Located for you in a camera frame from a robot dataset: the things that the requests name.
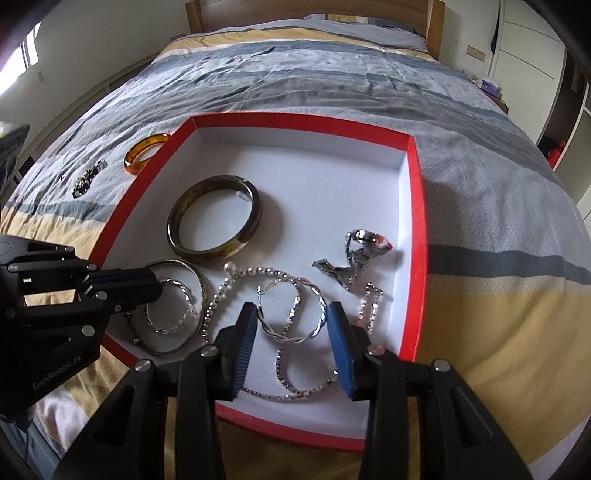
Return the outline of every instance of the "wall socket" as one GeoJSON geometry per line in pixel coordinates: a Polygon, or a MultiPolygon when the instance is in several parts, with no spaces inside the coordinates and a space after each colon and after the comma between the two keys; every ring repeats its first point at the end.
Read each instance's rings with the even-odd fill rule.
{"type": "Polygon", "coordinates": [[[485,61],[486,60],[486,53],[484,53],[483,51],[478,50],[477,48],[471,47],[470,45],[468,45],[468,48],[466,50],[466,53],[468,55],[470,55],[471,57],[474,57],[477,60],[480,60],[480,61],[485,61]]]}

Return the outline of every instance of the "robotic hand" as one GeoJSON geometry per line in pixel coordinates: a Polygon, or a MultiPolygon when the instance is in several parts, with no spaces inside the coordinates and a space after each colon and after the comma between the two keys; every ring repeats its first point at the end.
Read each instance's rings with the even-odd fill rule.
{"type": "MultiPolygon", "coordinates": [[[[0,237],[0,418],[15,420],[96,360],[112,314],[161,293],[149,269],[99,271],[72,247],[0,237]],[[25,295],[61,290],[74,290],[77,301],[25,305],[25,295]]],[[[182,362],[139,360],[79,434],[54,480],[162,479],[169,397],[177,397],[177,480],[225,480],[215,401],[232,401],[242,388],[256,326],[256,306],[245,303],[234,326],[182,362]]],[[[448,362],[405,362],[372,345],[338,302],[329,307],[327,328],[341,387],[352,401],[369,400],[360,480],[407,478],[408,397],[418,402],[422,480],[531,480],[448,362]]]]}

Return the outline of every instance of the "cabinet door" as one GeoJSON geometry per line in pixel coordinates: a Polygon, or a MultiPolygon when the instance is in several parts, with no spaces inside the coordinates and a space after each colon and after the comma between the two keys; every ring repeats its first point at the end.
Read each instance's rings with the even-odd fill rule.
{"type": "Polygon", "coordinates": [[[491,76],[509,117],[537,143],[560,90],[566,49],[523,0],[504,0],[501,37],[491,76]]]}

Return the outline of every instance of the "bedspread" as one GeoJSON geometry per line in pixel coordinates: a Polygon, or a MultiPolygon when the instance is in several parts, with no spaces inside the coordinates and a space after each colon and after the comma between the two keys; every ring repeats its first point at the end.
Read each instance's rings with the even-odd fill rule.
{"type": "MultiPolygon", "coordinates": [[[[275,22],[173,42],[43,154],[3,210],[0,232],[87,257],[134,181],[122,168],[127,150],[200,112],[298,112],[408,133],[429,240],[419,361],[450,360],[531,463],[591,411],[591,242],[578,211],[527,136],[460,73],[406,41],[329,24],[275,22]],[[73,199],[77,176],[99,160],[107,168],[73,199]]],[[[125,371],[104,351],[39,403],[57,449],[125,371]]],[[[356,476],[357,456],[230,426],[221,435],[230,478],[238,469],[240,478],[356,476]],[[299,460],[287,465],[288,456],[299,460]]]]}

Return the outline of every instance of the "brown bangle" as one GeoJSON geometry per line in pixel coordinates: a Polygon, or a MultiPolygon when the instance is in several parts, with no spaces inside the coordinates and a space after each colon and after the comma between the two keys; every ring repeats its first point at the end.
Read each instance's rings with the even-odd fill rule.
{"type": "Polygon", "coordinates": [[[170,135],[168,134],[155,134],[137,142],[133,147],[131,147],[130,151],[127,152],[127,155],[125,155],[125,170],[127,170],[132,175],[137,175],[144,169],[144,167],[152,158],[148,157],[143,160],[136,161],[138,157],[147,149],[155,145],[162,145],[169,139],[169,137],[170,135]]]}
{"type": "Polygon", "coordinates": [[[233,175],[219,175],[210,177],[193,185],[174,204],[168,216],[167,236],[170,248],[179,256],[193,263],[211,262],[214,260],[225,260],[240,251],[252,238],[256,229],[261,223],[262,202],[255,186],[247,180],[233,175]],[[242,229],[230,240],[219,247],[209,250],[195,251],[183,246],[180,241],[178,229],[181,219],[187,208],[198,198],[206,193],[216,190],[236,190],[244,192],[252,202],[251,214],[242,229]]]}

